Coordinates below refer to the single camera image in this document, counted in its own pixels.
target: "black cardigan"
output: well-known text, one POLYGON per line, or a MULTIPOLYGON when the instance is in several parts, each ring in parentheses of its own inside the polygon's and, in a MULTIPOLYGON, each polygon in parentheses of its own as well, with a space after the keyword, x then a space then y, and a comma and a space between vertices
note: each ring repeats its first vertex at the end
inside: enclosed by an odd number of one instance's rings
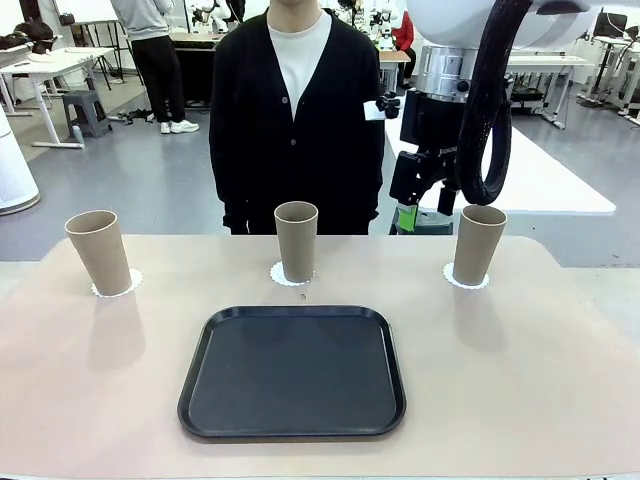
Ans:
POLYGON ((318 207, 321 233, 349 231, 345 222, 366 229, 377 216, 384 122, 366 122, 363 104, 380 93, 378 51, 332 17, 293 121, 266 14, 227 35, 215 53, 210 131, 225 226, 273 223, 279 204, 304 200, 318 207))

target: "person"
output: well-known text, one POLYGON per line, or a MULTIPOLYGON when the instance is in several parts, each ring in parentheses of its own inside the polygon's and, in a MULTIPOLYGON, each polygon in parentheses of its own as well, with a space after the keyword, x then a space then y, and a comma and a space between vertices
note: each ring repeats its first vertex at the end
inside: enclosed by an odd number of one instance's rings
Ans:
POLYGON ((391 34, 396 37, 396 48, 405 52, 411 59, 410 63, 400 65, 398 72, 398 84, 405 90, 411 88, 409 81, 413 75, 413 69, 416 67, 416 52, 411 48, 414 39, 413 22, 409 17, 409 12, 405 10, 402 17, 402 26, 391 30, 391 34))
POLYGON ((174 0, 111 0, 111 4, 127 29, 133 60, 146 84, 160 132, 197 131, 200 127, 185 119, 180 62, 164 19, 173 10, 174 0))
POLYGON ((363 15, 362 0, 337 0, 332 10, 340 20, 355 27, 358 15, 363 15))
POLYGON ((246 0, 229 0, 229 8, 231 8, 231 18, 227 19, 227 23, 242 23, 244 21, 244 11, 246 9, 246 3, 246 0))
POLYGON ((211 163, 232 234, 276 233, 288 201, 319 209, 319 234, 367 234, 382 185, 384 122, 371 41, 318 6, 271 0, 217 46, 211 163))

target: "black plastic tray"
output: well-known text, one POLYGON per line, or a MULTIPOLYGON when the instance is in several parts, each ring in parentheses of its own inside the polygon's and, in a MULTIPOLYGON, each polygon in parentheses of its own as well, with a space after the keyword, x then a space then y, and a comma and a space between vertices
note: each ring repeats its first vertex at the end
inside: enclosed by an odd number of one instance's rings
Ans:
POLYGON ((391 329, 362 307, 234 307, 204 327, 178 403, 205 438, 374 436, 405 396, 391 329))

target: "paper cup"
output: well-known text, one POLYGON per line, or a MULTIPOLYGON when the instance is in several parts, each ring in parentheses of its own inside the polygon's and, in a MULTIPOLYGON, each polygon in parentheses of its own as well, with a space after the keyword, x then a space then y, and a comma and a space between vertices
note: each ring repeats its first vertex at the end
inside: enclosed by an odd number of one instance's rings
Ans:
POLYGON ((507 215, 493 207, 470 205, 462 211, 453 278, 468 286, 480 285, 491 264, 507 215))
POLYGON ((289 202, 275 210, 284 276, 293 283, 313 277, 318 209, 306 202, 289 202))
POLYGON ((129 289, 129 263, 115 213, 106 210, 81 213, 64 228, 101 295, 110 297, 129 289))

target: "red clothing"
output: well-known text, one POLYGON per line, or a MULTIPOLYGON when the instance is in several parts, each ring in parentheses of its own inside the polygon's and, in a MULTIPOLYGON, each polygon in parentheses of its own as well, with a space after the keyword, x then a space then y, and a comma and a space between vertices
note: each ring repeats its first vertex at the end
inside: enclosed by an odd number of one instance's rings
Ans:
POLYGON ((391 30, 391 35, 396 37, 396 48, 402 52, 406 52, 413 43, 413 23, 409 18, 409 12, 404 12, 402 17, 402 26, 391 30))

